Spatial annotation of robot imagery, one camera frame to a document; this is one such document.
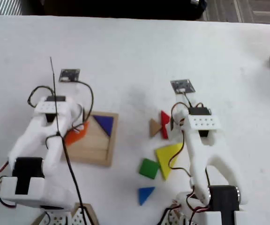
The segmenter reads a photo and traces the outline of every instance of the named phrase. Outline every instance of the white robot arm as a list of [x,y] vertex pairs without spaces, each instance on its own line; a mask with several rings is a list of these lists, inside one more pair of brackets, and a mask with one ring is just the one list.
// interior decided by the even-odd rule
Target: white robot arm
[[[64,137],[73,123],[82,124],[83,107],[67,96],[56,96],[56,102],[59,132]],[[74,207],[72,193],[46,179],[56,173],[63,153],[62,138],[55,136],[55,116],[54,96],[41,98],[29,126],[8,155],[12,176],[2,180],[2,199],[44,210],[70,211]],[[46,156],[34,157],[34,152],[45,144]]]
[[[189,80],[174,81],[172,86],[181,103],[172,115],[173,125],[167,124],[165,128],[169,139],[181,133],[185,135],[191,162],[190,186],[193,189],[191,194],[178,194],[180,211],[188,221],[191,218],[192,222],[200,225],[248,224],[246,212],[239,209],[239,204],[248,202],[247,189],[240,167],[229,152],[218,117],[203,104],[193,107],[190,103],[184,107],[188,100],[186,90],[194,91]],[[216,167],[229,185],[209,186],[205,173],[208,165]]]

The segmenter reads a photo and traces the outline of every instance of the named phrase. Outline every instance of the green square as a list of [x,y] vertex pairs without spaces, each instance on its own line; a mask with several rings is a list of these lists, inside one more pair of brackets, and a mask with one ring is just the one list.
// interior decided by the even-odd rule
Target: green square
[[159,163],[145,158],[142,161],[139,173],[143,176],[154,179],[157,174],[158,169],[159,169]]

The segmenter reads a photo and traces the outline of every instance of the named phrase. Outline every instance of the white table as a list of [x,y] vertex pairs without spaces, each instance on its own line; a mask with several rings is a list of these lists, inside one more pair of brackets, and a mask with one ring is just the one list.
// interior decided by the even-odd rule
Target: white table
[[[155,180],[137,172],[142,158],[156,160],[154,149],[169,144],[160,134],[149,138],[148,121],[175,103],[170,80],[185,78],[196,90],[189,97],[225,128],[251,188],[244,207],[251,224],[270,224],[270,25],[0,16],[0,165],[30,121],[30,91],[52,85],[49,56],[57,76],[81,69],[94,110],[120,114],[112,166],[73,163],[83,201],[101,225],[155,224],[176,194],[189,190],[184,172],[166,182],[160,172]],[[186,149],[177,164],[189,168]],[[75,193],[65,162],[54,179]],[[138,206],[137,189],[150,186],[154,193]],[[0,224],[29,224],[39,212],[0,204]]]

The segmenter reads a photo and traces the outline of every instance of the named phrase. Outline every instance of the orange tangram piece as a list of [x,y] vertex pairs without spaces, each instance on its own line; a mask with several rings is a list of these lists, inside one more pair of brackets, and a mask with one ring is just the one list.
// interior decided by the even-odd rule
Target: orange tangram piece
[[82,139],[83,137],[85,137],[86,132],[87,132],[87,128],[89,125],[89,122],[87,121],[84,125],[84,129],[80,130],[79,133],[75,132],[74,130],[71,130],[66,138],[65,138],[65,143],[67,146],[71,145],[72,143],[75,143],[77,141],[79,141],[80,139]]

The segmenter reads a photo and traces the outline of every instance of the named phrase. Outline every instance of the tan triangle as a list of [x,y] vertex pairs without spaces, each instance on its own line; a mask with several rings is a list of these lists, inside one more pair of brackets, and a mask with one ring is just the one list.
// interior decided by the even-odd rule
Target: tan triangle
[[150,136],[155,136],[161,127],[161,124],[157,123],[154,119],[150,119]]

